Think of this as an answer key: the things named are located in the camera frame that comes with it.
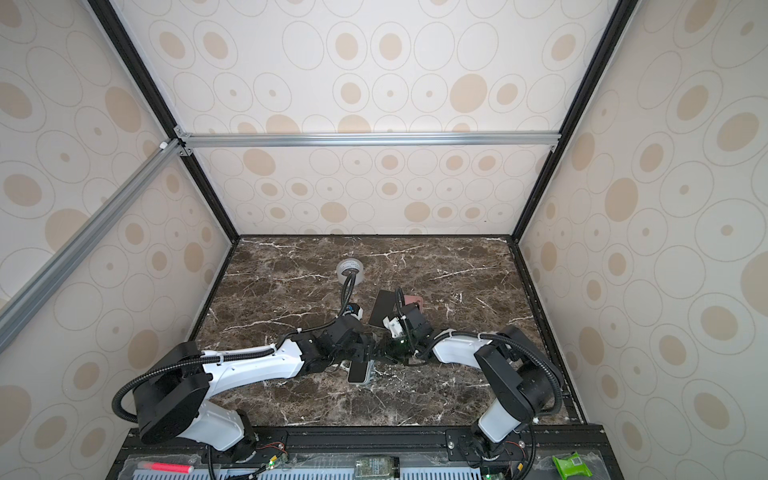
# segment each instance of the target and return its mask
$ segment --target wall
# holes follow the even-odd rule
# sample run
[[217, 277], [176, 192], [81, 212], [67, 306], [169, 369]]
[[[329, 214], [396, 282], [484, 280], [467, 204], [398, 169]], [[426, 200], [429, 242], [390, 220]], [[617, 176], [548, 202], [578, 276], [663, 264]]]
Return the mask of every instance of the wall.
[[765, 478], [768, 3], [648, 0], [522, 248], [626, 478]]
[[0, 307], [165, 136], [73, 0], [0, 4]]
[[182, 172], [162, 170], [0, 354], [2, 480], [103, 479], [131, 427], [112, 396], [187, 339], [230, 243]]
[[558, 130], [614, 3], [115, 2], [195, 133]]
[[508, 233], [546, 145], [198, 149], [243, 234]]

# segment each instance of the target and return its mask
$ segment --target red marker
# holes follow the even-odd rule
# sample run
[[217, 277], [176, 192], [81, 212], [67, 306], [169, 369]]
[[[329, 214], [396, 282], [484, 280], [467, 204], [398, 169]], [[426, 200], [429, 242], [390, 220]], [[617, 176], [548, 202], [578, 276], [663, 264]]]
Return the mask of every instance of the red marker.
[[157, 470], [159, 472], [173, 472], [190, 474], [194, 470], [192, 465], [176, 465], [174, 463], [139, 462], [142, 470]]

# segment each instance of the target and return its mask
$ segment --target black frame post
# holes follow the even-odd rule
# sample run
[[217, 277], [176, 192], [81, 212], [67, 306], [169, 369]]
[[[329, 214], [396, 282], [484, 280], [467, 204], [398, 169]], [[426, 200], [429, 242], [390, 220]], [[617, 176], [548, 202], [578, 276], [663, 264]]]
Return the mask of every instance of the black frame post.
[[[128, 69], [128, 73], [134, 79], [134, 82], [138, 86], [141, 94], [146, 99], [150, 108], [154, 112], [155, 117], [160, 122], [161, 127], [165, 131], [168, 138], [178, 138], [182, 146], [184, 146], [184, 139], [177, 135], [174, 128], [177, 126], [176, 119], [170, 112], [170, 108], [165, 103], [163, 95], [154, 83], [152, 76], [147, 70], [147, 66], [141, 60], [138, 50], [134, 47], [131, 37], [125, 30], [122, 22], [120, 21], [117, 12], [109, 2], [109, 0], [88, 0], [91, 5], [96, 18], [101, 23], [101, 27], [106, 32], [107, 36], [114, 45], [114, 49], [120, 55], [123, 64]], [[214, 213], [214, 216], [219, 221], [219, 224], [227, 234], [230, 242], [234, 242], [239, 238], [239, 234], [232, 224], [227, 212], [225, 211], [219, 197], [214, 192], [213, 187], [210, 185], [208, 178], [205, 176], [203, 169], [197, 162], [197, 159], [193, 154], [181, 157], [184, 162], [184, 166], [189, 171], [192, 180], [200, 189], [205, 201], [208, 203], [208, 207]]]
[[589, 63], [589, 67], [587, 67], [587, 73], [581, 80], [581, 85], [579, 85], [573, 103], [571, 103], [571, 107], [565, 115], [562, 127], [560, 127], [560, 141], [558, 142], [558, 146], [547, 156], [547, 160], [544, 162], [541, 173], [536, 179], [531, 195], [528, 196], [528, 200], [525, 202], [523, 213], [520, 216], [517, 225], [515, 225], [515, 229], [512, 231], [512, 239], [515, 243], [520, 242], [523, 233], [525, 233], [525, 229], [531, 222], [536, 207], [549, 185], [549, 180], [552, 179], [552, 175], [554, 174], [554, 171], [557, 170], [560, 159], [565, 153], [565, 149], [571, 142], [571, 137], [573, 137], [576, 127], [581, 120], [581, 116], [587, 109], [587, 104], [589, 103], [590, 98], [592, 98], [592, 94], [597, 88], [598, 83], [600, 83], [605, 68], [611, 60], [611, 56], [621, 38], [621, 34], [624, 33], [624, 29], [626, 28], [629, 19], [632, 17], [637, 2], [638, 0], [619, 0], [616, 4], [614, 13], [608, 21], [608, 25], [605, 27], [603, 37], [600, 39], [598, 49], [595, 51], [594, 57], [592, 57], [592, 61]]

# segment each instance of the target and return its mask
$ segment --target brown marble surface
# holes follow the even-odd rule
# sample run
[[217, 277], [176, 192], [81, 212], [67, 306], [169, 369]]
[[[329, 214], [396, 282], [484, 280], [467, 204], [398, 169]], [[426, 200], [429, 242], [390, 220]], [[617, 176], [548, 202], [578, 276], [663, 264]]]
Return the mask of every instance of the brown marble surface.
[[[365, 268], [353, 295], [364, 323], [379, 290], [401, 286], [424, 298], [424, 314], [437, 330], [488, 332], [512, 323], [544, 351], [507, 243], [487, 237], [243, 239], [198, 346], [247, 348], [326, 323], [339, 309], [335, 268], [348, 257]], [[481, 372], [465, 366], [377, 363], [365, 386], [350, 385], [345, 367], [231, 389], [213, 401], [244, 409], [255, 425], [467, 425], [494, 399]], [[564, 415], [563, 409], [542, 421], [564, 423]]]

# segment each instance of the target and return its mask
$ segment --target horizontal metal beam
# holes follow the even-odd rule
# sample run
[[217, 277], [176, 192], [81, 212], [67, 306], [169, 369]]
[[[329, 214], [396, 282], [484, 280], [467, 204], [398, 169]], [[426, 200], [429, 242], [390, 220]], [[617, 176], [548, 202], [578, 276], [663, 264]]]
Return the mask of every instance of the horizontal metal beam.
[[122, 218], [126, 210], [134, 204], [167, 163], [173, 158], [178, 158], [180, 152], [179, 140], [174, 138], [167, 141], [167, 146], [163, 150], [156, 151], [149, 160], [144, 162], [144, 165], [109, 200], [104, 202], [104, 205], [88, 219], [74, 237], [13, 296], [0, 313], [0, 352], [13, 342], [29, 320], [69, 277], [69, 274]]
[[182, 134], [187, 147], [362, 147], [398, 145], [556, 145], [557, 131], [373, 134]]

